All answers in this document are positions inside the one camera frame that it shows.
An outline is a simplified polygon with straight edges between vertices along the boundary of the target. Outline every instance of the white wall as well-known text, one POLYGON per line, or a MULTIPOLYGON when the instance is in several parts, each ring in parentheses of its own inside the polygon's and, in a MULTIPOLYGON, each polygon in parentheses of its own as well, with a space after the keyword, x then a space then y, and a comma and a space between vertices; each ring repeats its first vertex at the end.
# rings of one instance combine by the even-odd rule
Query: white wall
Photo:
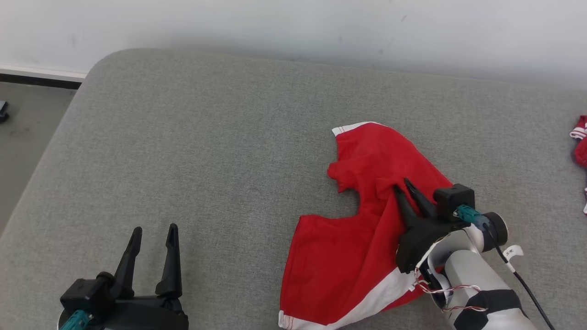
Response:
POLYGON ((166 46, 587 88, 587 2, 0 0, 4 72, 166 46))

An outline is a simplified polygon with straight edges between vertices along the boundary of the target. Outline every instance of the gray floor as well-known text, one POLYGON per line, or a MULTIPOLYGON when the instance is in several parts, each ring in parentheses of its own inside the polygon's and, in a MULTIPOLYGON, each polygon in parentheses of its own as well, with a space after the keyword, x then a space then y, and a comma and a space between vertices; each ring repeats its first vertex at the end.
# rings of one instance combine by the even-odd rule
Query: gray floor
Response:
POLYGON ((0 82, 10 114, 0 124, 0 234, 75 92, 0 82))

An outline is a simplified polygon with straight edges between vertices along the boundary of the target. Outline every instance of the black cable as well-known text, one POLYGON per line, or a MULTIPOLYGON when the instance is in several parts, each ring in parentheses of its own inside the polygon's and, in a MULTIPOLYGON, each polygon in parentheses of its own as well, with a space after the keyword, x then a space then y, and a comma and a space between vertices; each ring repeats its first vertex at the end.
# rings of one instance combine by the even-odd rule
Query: black cable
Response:
MULTIPOLYGON (((504 256, 504 253, 501 252, 500 247, 497 245, 497 242, 495 241, 495 238, 493 238, 493 235, 491 234, 491 231, 489 230, 489 226, 486 223, 484 223, 483 224, 483 228, 485 228, 485 230, 487 230, 487 232, 489 233, 489 237, 491 238, 491 242, 493 243, 493 246, 495 247, 495 250, 497 251, 497 254, 500 255, 501 259, 506 264, 509 263, 509 261, 507 260, 507 258, 504 256)), ((530 287, 528 287, 528 284, 526 284, 526 282, 524 281, 524 279, 522 279, 522 276, 520 276, 517 271, 514 271, 514 276, 516 276, 516 278, 522 284, 522 286, 524 287, 524 289, 526 289, 526 292, 528 292, 528 295, 532 299, 532 302, 534 302, 534 305, 536 305, 536 308, 538 308, 538 311, 540 312, 540 315, 542 315, 542 318, 544 319, 544 322, 546 322, 546 325, 548 325, 548 327, 550 328, 550 330, 555 330, 554 326, 552 325, 552 323, 548 319, 548 316, 546 315, 546 313, 542 309, 542 306, 540 306, 540 304, 538 303, 538 300, 536 299, 536 297, 532 293, 532 290, 530 290, 530 287)))

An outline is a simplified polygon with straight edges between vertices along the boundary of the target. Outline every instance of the gray cushion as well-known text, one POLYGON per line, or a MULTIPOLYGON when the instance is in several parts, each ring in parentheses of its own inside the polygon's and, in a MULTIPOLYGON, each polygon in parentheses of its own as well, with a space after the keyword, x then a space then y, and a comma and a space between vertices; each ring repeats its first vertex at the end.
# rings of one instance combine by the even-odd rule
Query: gray cushion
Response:
MULTIPOLYGON (((330 129, 375 121, 413 141, 478 208, 507 221, 514 264, 558 329, 584 329, 585 173, 568 136, 587 94, 169 50, 89 73, 0 240, 0 328, 51 329, 77 278, 113 272, 143 227, 137 295, 154 292, 180 229, 192 329, 275 329, 301 214, 352 215, 326 175, 330 129)), ((528 295, 486 259, 538 326, 528 295)), ((448 329, 429 297, 349 329, 448 329)))

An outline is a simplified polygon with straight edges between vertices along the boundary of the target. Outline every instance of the red cloth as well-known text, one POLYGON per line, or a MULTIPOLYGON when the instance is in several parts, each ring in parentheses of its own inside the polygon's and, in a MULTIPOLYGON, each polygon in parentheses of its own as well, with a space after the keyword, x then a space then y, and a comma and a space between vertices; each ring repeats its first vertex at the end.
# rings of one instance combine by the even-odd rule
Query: red cloth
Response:
POLYGON ((581 140, 575 147, 573 154, 575 155, 575 161, 577 164, 587 167, 587 139, 584 139, 587 125, 587 116, 579 117, 579 121, 575 125, 575 128, 569 133, 573 139, 581 140))
POLYGON ((358 191, 359 211, 340 219, 300 217, 281 289, 283 328, 338 328, 421 294, 408 290, 413 272, 401 274, 395 263, 405 227, 392 187, 405 189, 407 177, 432 200, 434 190, 451 183, 400 133, 377 123, 356 125, 333 130, 343 133, 336 136, 338 161, 328 176, 339 192, 358 191))

